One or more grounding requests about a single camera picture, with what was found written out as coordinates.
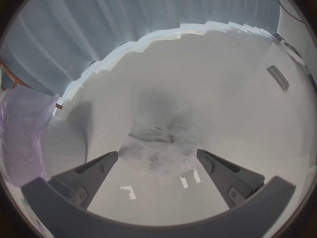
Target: trash bin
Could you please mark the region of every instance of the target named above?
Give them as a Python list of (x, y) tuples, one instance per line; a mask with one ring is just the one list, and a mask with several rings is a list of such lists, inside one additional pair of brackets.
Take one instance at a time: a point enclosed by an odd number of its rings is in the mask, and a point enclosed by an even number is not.
[(25, 86), (7, 91), (0, 103), (0, 158), (9, 183), (21, 187), (85, 163), (82, 131), (52, 116), (58, 95)]

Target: trash bag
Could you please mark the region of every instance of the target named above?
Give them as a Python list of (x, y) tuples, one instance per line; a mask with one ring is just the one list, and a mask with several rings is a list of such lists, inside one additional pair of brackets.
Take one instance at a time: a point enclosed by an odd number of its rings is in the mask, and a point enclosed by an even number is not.
[(180, 123), (169, 128), (135, 122), (118, 157), (135, 170), (153, 176), (161, 185), (193, 170), (197, 163), (198, 132)]
[(25, 86), (10, 90), (2, 99), (0, 157), (12, 185), (46, 179), (41, 142), (58, 99)]

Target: transparent plastic bag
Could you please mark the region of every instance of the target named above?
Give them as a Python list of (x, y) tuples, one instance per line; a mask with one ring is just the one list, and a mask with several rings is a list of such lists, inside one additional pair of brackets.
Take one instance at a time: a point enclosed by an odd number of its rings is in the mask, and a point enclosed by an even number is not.
[(12, 185), (46, 179), (41, 143), (58, 99), (25, 86), (10, 90), (2, 99), (0, 157)]
[(153, 176), (161, 184), (195, 168), (198, 132), (180, 123), (168, 129), (134, 123), (118, 156), (135, 170)]

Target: curtain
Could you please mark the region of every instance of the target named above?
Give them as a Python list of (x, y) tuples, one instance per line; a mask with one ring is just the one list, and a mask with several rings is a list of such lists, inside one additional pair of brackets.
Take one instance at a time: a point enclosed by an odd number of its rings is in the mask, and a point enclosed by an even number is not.
[(276, 33), (279, 13), (276, 0), (30, 0), (0, 56), (33, 89), (62, 96), (92, 61), (150, 31), (216, 21)]

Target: white wall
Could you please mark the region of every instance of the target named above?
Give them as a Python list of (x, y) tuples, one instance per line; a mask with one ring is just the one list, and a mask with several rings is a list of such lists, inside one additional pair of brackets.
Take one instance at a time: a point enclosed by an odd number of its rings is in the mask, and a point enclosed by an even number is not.
[[(280, 2), (289, 13), (300, 18), (287, 0), (280, 0)], [(292, 18), (280, 7), (277, 33), (300, 52), (313, 78), (317, 81), (317, 49), (306, 26)]]

